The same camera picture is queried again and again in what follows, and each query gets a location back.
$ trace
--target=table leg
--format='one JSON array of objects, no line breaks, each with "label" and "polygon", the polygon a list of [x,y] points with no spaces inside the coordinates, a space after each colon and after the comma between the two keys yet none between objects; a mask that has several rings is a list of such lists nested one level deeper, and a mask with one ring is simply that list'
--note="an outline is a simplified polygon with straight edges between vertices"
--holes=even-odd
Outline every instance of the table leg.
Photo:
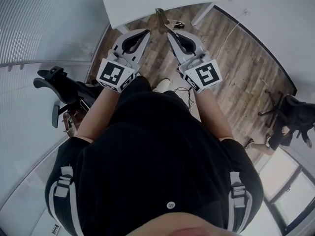
[{"label": "table leg", "polygon": [[212,9],[213,6],[215,6],[214,2],[205,3],[202,6],[202,8],[198,11],[197,15],[191,21],[191,25],[196,26],[204,18],[204,16]]},{"label": "table leg", "polygon": [[119,30],[122,34],[125,34],[125,33],[128,33],[128,32],[129,32],[128,27],[125,26],[125,25],[118,26],[118,27],[117,27],[117,30]]}]

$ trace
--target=shirt button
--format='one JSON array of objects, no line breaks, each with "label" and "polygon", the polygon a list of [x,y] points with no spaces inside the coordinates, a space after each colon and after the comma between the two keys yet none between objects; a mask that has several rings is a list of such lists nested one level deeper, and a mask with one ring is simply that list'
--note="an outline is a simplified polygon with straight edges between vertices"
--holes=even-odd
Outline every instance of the shirt button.
[{"label": "shirt button", "polygon": [[169,209],[173,209],[175,207],[175,203],[174,202],[168,202],[166,207]]}]

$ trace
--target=floor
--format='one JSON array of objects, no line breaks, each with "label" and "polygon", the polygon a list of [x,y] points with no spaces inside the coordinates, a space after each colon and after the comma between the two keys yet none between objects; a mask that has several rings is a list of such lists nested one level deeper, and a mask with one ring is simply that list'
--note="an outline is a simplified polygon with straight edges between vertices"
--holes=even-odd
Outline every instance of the floor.
[{"label": "floor", "polygon": [[[193,28],[190,21],[200,8],[201,5],[192,5],[172,9],[167,11],[167,17],[183,21],[186,24],[185,30],[197,35],[210,56],[217,59],[224,81],[212,88],[212,91],[229,120],[235,139],[242,144],[245,144],[249,137],[257,142],[264,142],[266,133],[271,132],[265,126],[269,117],[257,115],[258,112],[271,108],[271,102],[264,91],[268,89],[278,97],[279,90],[284,94],[292,94],[294,87],[269,54],[240,27],[236,27],[230,35],[217,58],[235,23],[216,9],[212,9],[205,19]],[[140,73],[149,80],[152,87],[161,79],[169,78],[172,82],[170,90],[178,87],[189,88],[175,71],[178,62],[173,56],[166,35],[160,35],[157,30],[155,15],[131,22],[128,28],[151,30],[149,44],[140,61]],[[107,57],[108,50],[120,35],[115,29],[110,28],[107,31],[92,67],[91,79],[96,77],[102,58]],[[188,102],[187,92],[177,93]],[[197,106],[192,107],[191,113],[199,118]],[[248,154],[253,162],[260,156],[254,149],[248,151]]]}]

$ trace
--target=window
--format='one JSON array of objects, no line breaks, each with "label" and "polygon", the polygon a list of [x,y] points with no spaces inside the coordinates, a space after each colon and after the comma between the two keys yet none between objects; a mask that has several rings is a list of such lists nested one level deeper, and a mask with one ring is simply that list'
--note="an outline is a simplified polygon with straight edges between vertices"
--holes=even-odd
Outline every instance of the window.
[{"label": "window", "polygon": [[315,208],[315,179],[280,147],[259,172],[264,202],[242,236],[284,236]]}]

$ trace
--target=backpack strap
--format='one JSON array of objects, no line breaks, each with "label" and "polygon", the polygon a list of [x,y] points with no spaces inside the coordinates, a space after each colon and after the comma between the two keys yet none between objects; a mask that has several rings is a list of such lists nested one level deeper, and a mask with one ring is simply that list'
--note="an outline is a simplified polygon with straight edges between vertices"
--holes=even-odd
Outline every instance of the backpack strap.
[{"label": "backpack strap", "polygon": [[239,172],[230,172],[231,191],[228,195],[229,218],[227,229],[240,233],[251,213],[252,195],[242,184]]},{"label": "backpack strap", "polygon": [[84,236],[81,230],[76,189],[71,166],[61,168],[62,176],[54,182],[49,192],[49,209],[53,218],[72,236]]}]

